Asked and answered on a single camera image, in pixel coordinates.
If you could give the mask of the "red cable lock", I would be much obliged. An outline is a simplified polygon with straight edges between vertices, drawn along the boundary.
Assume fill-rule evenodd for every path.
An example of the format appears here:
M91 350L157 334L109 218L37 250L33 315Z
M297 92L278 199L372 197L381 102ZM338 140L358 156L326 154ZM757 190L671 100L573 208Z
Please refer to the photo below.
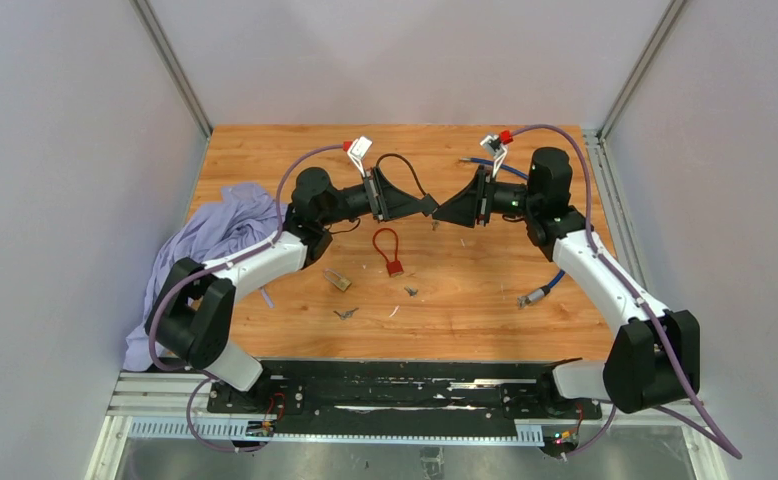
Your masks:
M392 240L390 248L386 248L386 246L381 243L383 237ZM403 264L399 259L400 240L394 229L387 227L377 229L372 235L372 246L384 260L386 273L390 278L398 277L405 273Z

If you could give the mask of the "brass padlock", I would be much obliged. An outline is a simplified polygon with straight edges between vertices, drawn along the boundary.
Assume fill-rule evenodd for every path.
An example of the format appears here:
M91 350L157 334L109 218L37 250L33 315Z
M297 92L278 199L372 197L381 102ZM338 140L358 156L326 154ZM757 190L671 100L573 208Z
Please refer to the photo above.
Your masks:
M324 269L323 277L341 292L346 292L352 285L349 278L332 269Z

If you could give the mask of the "brass padlock keys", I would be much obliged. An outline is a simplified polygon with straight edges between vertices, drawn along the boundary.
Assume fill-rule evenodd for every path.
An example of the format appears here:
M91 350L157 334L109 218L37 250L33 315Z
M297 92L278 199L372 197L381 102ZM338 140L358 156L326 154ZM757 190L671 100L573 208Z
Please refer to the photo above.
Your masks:
M339 317L340 320L345 321L351 319L359 310L359 308L353 308L345 311L334 310L333 313Z

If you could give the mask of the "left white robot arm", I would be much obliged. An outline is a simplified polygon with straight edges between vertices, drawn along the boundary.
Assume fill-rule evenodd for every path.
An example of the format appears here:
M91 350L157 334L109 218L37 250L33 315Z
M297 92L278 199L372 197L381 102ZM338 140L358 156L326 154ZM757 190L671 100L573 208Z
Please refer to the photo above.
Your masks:
M279 230L232 255L199 263L183 258L171 268L145 331L186 366L233 388L233 400L248 413L263 411L271 386L263 366L230 339L235 304L274 280L321 258L332 241L330 225L370 215L391 221L428 216L438 207L429 194L417 198L394 186L378 168L362 182L335 187L329 173L309 167L296 178Z

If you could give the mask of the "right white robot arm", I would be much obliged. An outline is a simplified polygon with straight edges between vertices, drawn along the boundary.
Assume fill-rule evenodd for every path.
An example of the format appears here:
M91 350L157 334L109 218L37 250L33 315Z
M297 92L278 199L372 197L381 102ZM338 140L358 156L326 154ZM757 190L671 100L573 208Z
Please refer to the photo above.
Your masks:
M539 408L559 417L586 398L634 413L695 397L700 325L694 315L654 298L603 246L570 203L572 168L565 151L536 150L528 176L524 184L500 182L479 167L432 216L468 228L486 225L493 214L520 218L531 243L576 282L610 328L614 341L605 361L566 360L543 373Z

